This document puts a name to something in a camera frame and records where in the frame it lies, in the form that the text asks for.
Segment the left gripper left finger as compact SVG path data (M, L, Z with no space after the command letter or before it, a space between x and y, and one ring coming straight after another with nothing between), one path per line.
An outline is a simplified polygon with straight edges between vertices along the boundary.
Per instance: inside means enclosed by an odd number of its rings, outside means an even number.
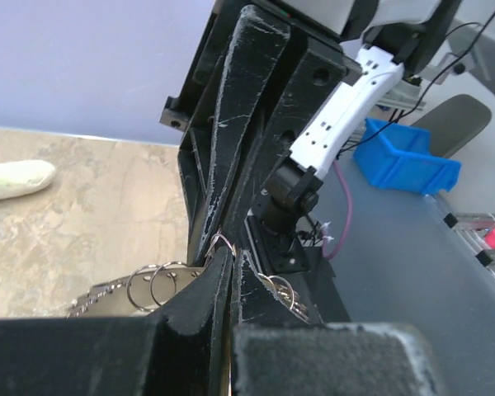
M232 265L145 316L0 320L0 395L216 395Z

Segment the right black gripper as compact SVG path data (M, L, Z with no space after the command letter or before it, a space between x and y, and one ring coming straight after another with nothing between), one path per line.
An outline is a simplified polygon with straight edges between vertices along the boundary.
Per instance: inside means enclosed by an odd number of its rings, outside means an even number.
M161 117L184 134L184 187L206 192L190 264L219 226L238 239L262 190L270 195L263 220L274 233L292 233L317 204L321 184L312 167L289 158L290 148L335 86L356 80L341 43L362 32L362 8L359 1L214 4L181 93L167 99Z

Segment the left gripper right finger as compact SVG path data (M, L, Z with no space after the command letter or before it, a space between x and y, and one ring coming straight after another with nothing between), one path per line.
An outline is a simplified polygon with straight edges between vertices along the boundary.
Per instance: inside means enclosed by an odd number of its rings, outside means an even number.
M400 323L307 324L242 250L232 277L235 395L435 395L427 341Z

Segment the metal disc with keyrings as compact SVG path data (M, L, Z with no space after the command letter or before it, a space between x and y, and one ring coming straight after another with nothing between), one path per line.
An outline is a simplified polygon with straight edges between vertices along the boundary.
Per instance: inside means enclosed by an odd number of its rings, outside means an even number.
M144 316L160 309L172 297L199 278L217 248L226 247L234 257L238 249L222 233L216 233L205 254L203 266L189 267L184 262L149 264L130 275L90 287L67 308L68 318Z

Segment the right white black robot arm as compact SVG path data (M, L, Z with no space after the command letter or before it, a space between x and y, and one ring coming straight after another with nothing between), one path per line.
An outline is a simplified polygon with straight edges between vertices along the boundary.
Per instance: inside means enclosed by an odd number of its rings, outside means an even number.
M352 131L441 47L457 1L217 1L161 122L178 152L187 259L234 241L258 193L301 216Z

